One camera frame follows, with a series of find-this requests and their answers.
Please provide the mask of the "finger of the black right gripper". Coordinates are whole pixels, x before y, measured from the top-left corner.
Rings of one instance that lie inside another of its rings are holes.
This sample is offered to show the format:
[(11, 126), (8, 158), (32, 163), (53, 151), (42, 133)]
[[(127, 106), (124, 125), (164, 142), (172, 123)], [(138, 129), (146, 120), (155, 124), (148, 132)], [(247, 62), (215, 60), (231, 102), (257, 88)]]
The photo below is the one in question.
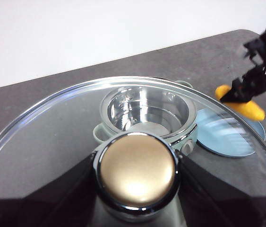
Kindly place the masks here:
[(236, 78), (231, 89), (221, 97), (222, 103), (246, 103), (252, 97), (266, 92), (266, 68), (254, 67), (242, 76), (242, 81)]

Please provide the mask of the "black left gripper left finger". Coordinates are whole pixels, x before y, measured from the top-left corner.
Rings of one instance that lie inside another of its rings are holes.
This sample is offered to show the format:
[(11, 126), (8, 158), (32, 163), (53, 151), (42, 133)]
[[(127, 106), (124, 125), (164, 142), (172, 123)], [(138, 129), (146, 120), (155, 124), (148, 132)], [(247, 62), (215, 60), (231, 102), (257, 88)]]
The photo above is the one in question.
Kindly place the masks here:
[(113, 199), (99, 186), (96, 155), (91, 153), (28, 196), (0, 199), (0, 227), (86, 227), (96, 197), (113, 207)]

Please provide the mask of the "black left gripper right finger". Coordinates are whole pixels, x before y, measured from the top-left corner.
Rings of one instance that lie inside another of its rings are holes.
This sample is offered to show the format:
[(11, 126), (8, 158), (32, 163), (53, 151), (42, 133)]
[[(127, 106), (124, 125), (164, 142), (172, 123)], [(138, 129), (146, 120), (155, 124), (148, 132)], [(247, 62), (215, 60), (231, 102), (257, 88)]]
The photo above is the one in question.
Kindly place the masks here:
[(250, 196), (176, 153), (178, 197), (189, 227), (266, 227), (266, 196)]

